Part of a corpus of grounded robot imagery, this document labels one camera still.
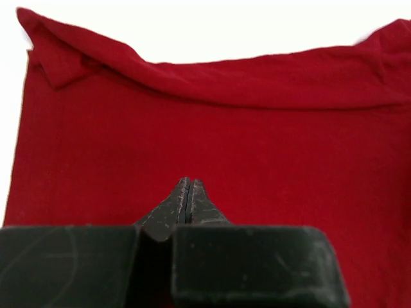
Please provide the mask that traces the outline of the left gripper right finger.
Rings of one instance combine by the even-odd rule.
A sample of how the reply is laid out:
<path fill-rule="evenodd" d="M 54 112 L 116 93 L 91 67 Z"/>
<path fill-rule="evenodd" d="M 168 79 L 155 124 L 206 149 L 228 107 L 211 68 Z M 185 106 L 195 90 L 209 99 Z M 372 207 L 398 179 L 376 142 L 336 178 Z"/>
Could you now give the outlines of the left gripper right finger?
<path fill-rule="evenodd" d="M 195 179 L 188 193 L 188 224 L 229 225 L 230 221 L 209 199 L 204 183 Z"/>

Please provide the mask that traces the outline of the dark red t shirt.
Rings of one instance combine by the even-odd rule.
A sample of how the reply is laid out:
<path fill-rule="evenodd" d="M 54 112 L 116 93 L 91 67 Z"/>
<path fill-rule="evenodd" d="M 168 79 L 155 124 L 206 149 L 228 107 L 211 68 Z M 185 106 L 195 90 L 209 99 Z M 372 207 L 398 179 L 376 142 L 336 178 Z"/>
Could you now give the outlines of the dark red t shirt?
<path fill-rule="evenodd" d="M 152 64 L 29 9 L 2 307 L 409 307 L 410 21 Z M 181 178 L 229 225 L 136 222 Z"/>

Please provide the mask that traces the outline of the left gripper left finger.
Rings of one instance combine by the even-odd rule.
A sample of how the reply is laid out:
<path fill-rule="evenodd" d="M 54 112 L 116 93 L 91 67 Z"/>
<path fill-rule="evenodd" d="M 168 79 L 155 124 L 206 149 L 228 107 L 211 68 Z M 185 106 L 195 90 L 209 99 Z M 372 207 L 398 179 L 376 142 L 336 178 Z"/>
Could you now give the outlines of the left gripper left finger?
<path fill-rule="evenodd" d="M 136 222 L 154 241 L 167 241 L 178 224 L 186 222 L 191 180 L 181 178 L 168 197 Z"/>

